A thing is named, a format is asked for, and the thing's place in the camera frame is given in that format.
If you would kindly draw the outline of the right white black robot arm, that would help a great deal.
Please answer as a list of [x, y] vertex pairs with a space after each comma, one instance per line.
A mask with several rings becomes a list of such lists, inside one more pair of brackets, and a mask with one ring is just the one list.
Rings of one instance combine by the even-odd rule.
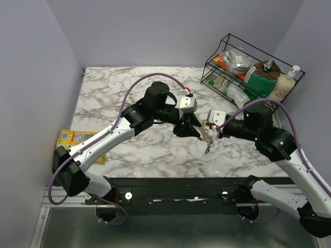
[[246, 103], [244, 118], [210, 110], [207, 124], [218, 137], [236, 137], [253, 141], [259, 153], [276, 163], [302, 195], [283, 191], [266, 181], [248, 176], [234, 191], [239, 203], [252, 200], [269, 203], [299, 220], [301, 226], [318, 238], [330, 236], [330, 186], [314, 169], [293, 132], [274, 127], [272, 111], [263, 102]]

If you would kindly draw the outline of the keyring with keys red tag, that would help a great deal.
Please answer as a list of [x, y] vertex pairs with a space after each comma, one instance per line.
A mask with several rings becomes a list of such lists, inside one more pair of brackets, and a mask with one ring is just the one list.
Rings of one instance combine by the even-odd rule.
[[203, 123], [201, 127], [198, 127], [202, 141], [206, 142], [206, 149], [203, 153], [203, 155], [208, 155], [210, 152], [210, 149], [215, 146], [213, 137], [209, 134], [209, 126], [206, 123]]

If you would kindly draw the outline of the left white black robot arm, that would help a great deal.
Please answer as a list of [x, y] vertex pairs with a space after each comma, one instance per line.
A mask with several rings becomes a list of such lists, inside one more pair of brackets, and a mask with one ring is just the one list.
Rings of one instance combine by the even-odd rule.
[[[86, 141], [66, 149], [59, 146], [54, 150], [52, 173], [68, 196], [85, 192], [96, 195], [103, 204], [114, 200], [115, 192], [105, 176], [96, 176], [88, 169], [105, 153], [152, 127], [156, 120], [172, 124], [178, 137], [196, 137], [201, 123], [195, 116], [197, 101], [193, 94], [184, 90], [180, 100], [170, 92], [163, 82], [153, 82], [144, 97], [119, 112], [119, 120]], [[167, 104], [170, 97], [174, 104]]]

